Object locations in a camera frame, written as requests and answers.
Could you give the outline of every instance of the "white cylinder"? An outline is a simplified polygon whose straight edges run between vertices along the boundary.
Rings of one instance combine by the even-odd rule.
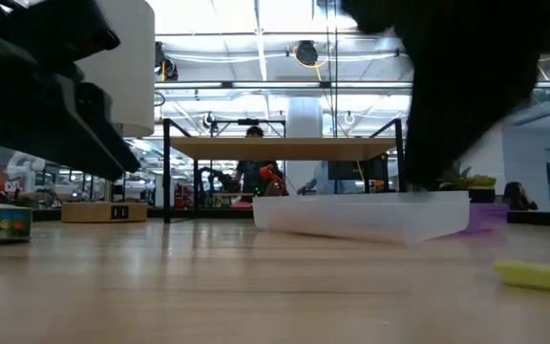
[[[125,138],[154,133],[154,11],[144,0],[97,0],[120,45],[77,62],[85,81],[112,97],[112,123]]]
[[[322,137],[322,104],[318,97],[292,97],[289,100],[286,136],[288,138]],[[293,188],[304,186],[313,178],[318,161],[287,161],[286,177]]]

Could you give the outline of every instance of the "wooden table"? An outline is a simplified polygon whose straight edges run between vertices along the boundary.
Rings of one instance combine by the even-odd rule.
[[[196,160],[368,161],[395,146],[395,139],[174,138],[171,146]]]
[[[550,343],[550,293],[496,258],[550,263],[550,228],[417,247],[251,221],[36,223],[0,247],[0,343]]]

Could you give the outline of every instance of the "white column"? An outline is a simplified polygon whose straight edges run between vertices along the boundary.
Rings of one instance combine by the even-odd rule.
[[[154,11],[144,0],[97,0],[120,45],[78,61],[113,100],[112,123],[125,138],[154,133]]]
[[[481,140],[461,159],[461,168],[470,166],[471,175],[484,175],[496,178],[496,194],[504,193],[504,146],[502,127],[497,125],[483,135]]]
[[[318,97],[292,97],[289,100],[286,119],[288,138],[321,138],[322,105]],[[318,161],[287,161],[286,176],[291,192],[313,178]]]

